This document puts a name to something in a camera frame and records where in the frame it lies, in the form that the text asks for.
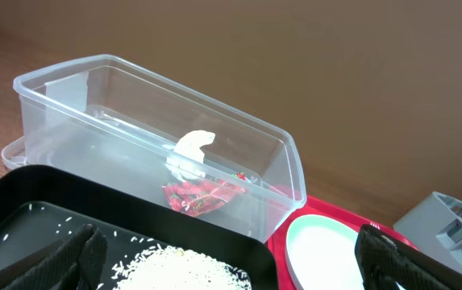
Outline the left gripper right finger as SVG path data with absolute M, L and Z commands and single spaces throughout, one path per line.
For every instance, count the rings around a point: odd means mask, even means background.
M 462 290 L 462 274 L 364 224 L 355 257 L 365 290 Z

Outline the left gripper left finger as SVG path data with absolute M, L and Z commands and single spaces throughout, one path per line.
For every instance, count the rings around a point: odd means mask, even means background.
M 84 224 L 0 270 L 0 289 L 96 289 L 106 264 L 108 242 L 101 230 Z

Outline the light blue plate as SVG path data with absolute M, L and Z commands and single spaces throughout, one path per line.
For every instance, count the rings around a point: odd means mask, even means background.
M 355 257 L 358 233 L 332 218 L 309 214 L 289 225 L 285 257 L 296 289 L 363 290 Z

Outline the white rice pile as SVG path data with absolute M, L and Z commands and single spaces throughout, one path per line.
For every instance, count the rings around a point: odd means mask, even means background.
M 248 273 L 192 250 L 160 244 L 116 263 L 111 279 L 117 290 L 251 290 Z

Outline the red snack wrapper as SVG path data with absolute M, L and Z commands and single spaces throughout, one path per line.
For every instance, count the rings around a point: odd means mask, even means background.
M 216 178 L 176 181 L 162 186 L 171 209 L 193 218 L 223 207 L 247 189 Z

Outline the white tissue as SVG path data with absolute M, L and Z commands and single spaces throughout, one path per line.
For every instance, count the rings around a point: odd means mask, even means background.
M 202 147 L 214 142 L 216 134 L 206 130 L 193 130 L 179 139 L 173 152 L 182 155 L 189 161 L 171 155 L 166 159 L 166 167 L 180 182 L 205 178 L 206 174 L 194 167 L 194 161 L 204 163 L 205 153 Z

